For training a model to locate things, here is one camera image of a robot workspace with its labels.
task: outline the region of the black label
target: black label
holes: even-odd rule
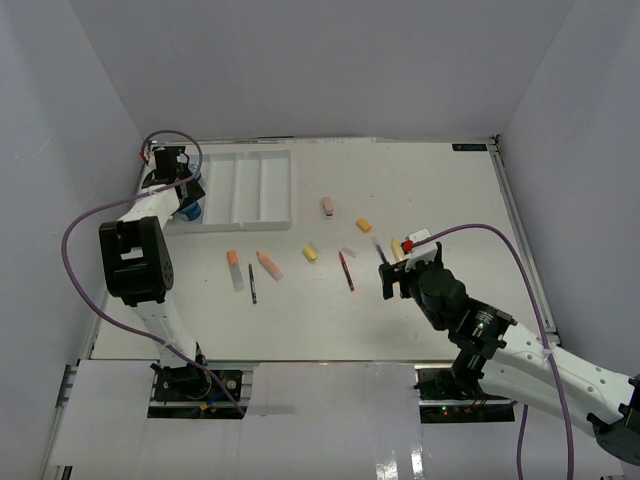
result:
[[[486,152],[485,143],[452,143],[454,152]]]

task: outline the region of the red object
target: red object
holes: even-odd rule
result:
[[[342,270],[344,270],[344,276],[347,277],[347,283],[349,284],[349,290],[352,292],[356,289],[353,286],[353,282],[351,281],[351,275],[349,274],[349,269],[347,268],[347,262],[344,259],[344,255],[342,252],[338,252],[338,256],[340,257],[340,263],[342,264]]]
[[[411,240],[405,240],[400,244],[400,246],[402,247],[402,251],[404,253],[409,253],[411,250],[413,250],[413,242]]]

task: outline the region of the black pen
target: black pen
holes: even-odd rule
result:
[[[253,267],[249,264],[249,284],[251,285],[251,300],[253,300],[253,304],[258,303],[258,299],[256,298],[256,282],[253,279]]]

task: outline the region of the cable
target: cable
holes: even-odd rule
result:
[[[540,307],[538,306],[538,302],[536,301],[536,297],[533,293],[533,287],[531,286],[531,282],[529,281],[529,277],[527,277],[527,272],[524,269],[524,265],[522,264],[522,260],[518,256],[518,252],[511,244],[509,239],[495,227],[491,225],[486,225],[484,223],[468,223],[465,225],[458,225],[457,227],[448,228],[443,230],[440,233],[436,233],[426,240],[421,240],[413,244],[413,247],[419,247],[420,245],[424,245],[426,243],[433,242],[441,237],[449,235],[454,232],[459,232],[461,230],[471,230],[471,229],[480,229],[480,230],[489,230],[492,233],[495,233],[507,246],[513,259],[518,265],[518,270],[520,270],[520,275],[522,275],[522,280],[524,280],[525,287],[527,288],[527,293],[529,294],[529,300],[531,301],[531,306],[533,307],[533,313],[536,317],[536,322],[538,323],[538,329],[540,330],[540,340],[542,342],[542,346],[545,350],[551,351],[549,346],[549,339],[547,338],[547,333],[544,329],[544,322],[542,321],[542,313],[540,313]],[[564,420],[564,428],[567,435],[567,480],[573,480],[573,472],[574,472],[574,447],[573,447],[573,431],[571,430],[571,419],[569,417],[569,406],[567,405],[567,398],[564,393],[564,387],[562,386],[562,378],[560,377],[560,372],[558,371],[558,365],[554,356],[549,355],[549,366],[551,367],[551,372],[553,373],[553,379],[556,384],[556,388],[558,389],[558,397],[560,398],[560,407],[562,409],[562,418]],[[521,437],[524,436],[524,425],[525,421],[523,420],[522,427],[520,429]],[[521,451],[518,452],[517,461],[521,462],[520,458]]]
[[[140,335],[141,337],[150,338],[154,342],[157,342],[157,343],[159,343],[159,344],[161,344],[163,346],[165,345],[165,341],[162,338],[157,337],[157,336],[155,336],[155,335],[153,335],[153,334],[151,334],[149,332],[138,330],[136,328],[130,327],[128,325],[125,325],[124,323],[121,323],[121,322],[117,321],[115,318],[109,316],[100,307],[98,307],[98,305],[96,305],[96,303],[91,299],[91,297],[87,294],[87,292],[84,290],[84,288],[82,288],[82,285],[80,285],[80,281],[78,280],[78,277],[76,277],[76,274],[73,271],[73,268],[71,268],[71,262],[69,261],[69,237],[71,236],[71,232],[73,231],[73,229],[81,221],[83,221],[85,218],[90,217],[91,215],[94,215],[94,214],[96,214],[98,212],[102,212],[104,210],[108,210],[108,209],[113,208],[113,207],[117,207],[119,205],[124,205],[126,203],[134,202],[134,201],[139,200],[141,198],[148,197],[148,196],[150,196],[152,194],[157,194],[157,193],[163,192],[165,190],[169,190],[170,188],[179,187],[180,185],[184,185],[185,183],[197,178],[198,175],[200,175],[200,170],[202,168],[202,161],[204,159],[203,158],[203,154],[202,154],[202,149],[200,148],[200,144],[198,144],[198,142],[193,137],[191,137],[190,135],[188,135],[186,133],[183,133],[183,132],[180,132],[178,130],[157,130],[155,132],[150,133],[142,141],[142,146],[140,147],[140,153],[143,154],[145,147],[147,146],[147,144],[149,143],[149,141],[153,137],[155,137],[157,135],[160,135],[160,134],[164,134],[164,133],[180,135],[180,136],[188,139],[191,143],[194,144],[194,146],[198,150],[198,167],[196,168],[195,172],[193,172],[190,177],[183,178],[183,179],[178,180],[178,181],[176,181],[174,183],[171,183],[169,185],[165,185],[163,187],[160,187],[160,188],[158,188],[156,190],[145,192],[145,193],[139,193],[137,195],[134,195],[133,197],[125,198],[124,200],[117,200],[115,202],[106,203],[104,205],[101,205],[99,207],[96,207],[96,208],[93,208],[91,210],[88,210],[88,211],[84,212],[83,214],[78,216],[75,220],[73,220],[69,224],[69,226],[67,227],[67,229],[64,232],[64,235],[62,235],[62,242],[61,242],[61,245],[60,245],[60,252],[62,254],[62,263],[64,264],[64,269],[66,270],[67,275],[69,276],[69,280],[71,280],[71,283],[73,284],[73,287],[76,289],[76,291],[78,292],[78,294],[80,295],[82,300],[84,300],[84,303],[86,303],[87,306],[91,310],[93,310],[93,312],[96,315],[98,315],[103,320],[109,322],[114,327],[121,328],[122,330],[124,330],[126,332],[129,332],[129,333],[133,333],[135,335]],[[238,413],[240,413],[241,418],[244,417],[244,415],[245,415],[244,410],[242,409],[240,404],[236,401],[236,399],[233,398],[231,393],[229,393],[229,390],[227,390],[227,388],[224,386],[224,384],[222,383],[222,381],[218,378],[218,376],[216,374],[214,374],[211,370],[209,370],[205,366],[200,365],[199,363],[194,362],[193,360],[191,360],[189,357],[187,357],[182,352],[177,350],[173,345],[167,345],[166,348],[171,353],[173,353],[176,357],[178,357],[181,360],[185,361],[189,365],[192,365],[192,366],[196,367],[198,370],[201,370],[202,372],[204,372],[205,375],[209,376],[209,378],[211,378],[211,380],[213,380],[218,385],[218,387],[220,387],[220,390],[222,392],[224,392],[224,394],[227,396],[227,398],[233,404],[233,406],[236,407],[236,410],[238,411]]]
[[[524,443],[524,429],[527,426],[527,413],[529,413],[529,405],[524,405],[522,407],[522,420],[520,421],[520,433],[518,434],[518,448],[516,453],[518,480],[524,480],[524,475],[522,474],[522,444]]]

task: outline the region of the yellow marker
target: yellow marker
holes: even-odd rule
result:
[[[258,255],[258,261],[260,262],[260,265],[262,265],[265,270],[269,272],[273,278],[276,279],[276,281],[282,280],[282,278],[284,277],[284,273],[280,271],[277,265],[273,263],[273,261],[264,252],[256,252],[256,255]]]
[[[402,250],[402,245],[400,245],[397,238],[391,239],[391,251],[393,252],[393,258],[396,259],[396,262],[404,260],[404,250]]]
[[[311,247],[304,247],[302,249],[302,253],[304,254],[305,257],[307,257],[307,260],[309,260],[310,262],[315,262],[316,258],[318,258],[318,255],[316,254],[315,250]]]
[[[364,233],[369,233],[372,228],[371,224],[367,222],[364,218],[359,219],[356,222],[356,225],[358,225],[360,227],[360,230],[362,230]]]

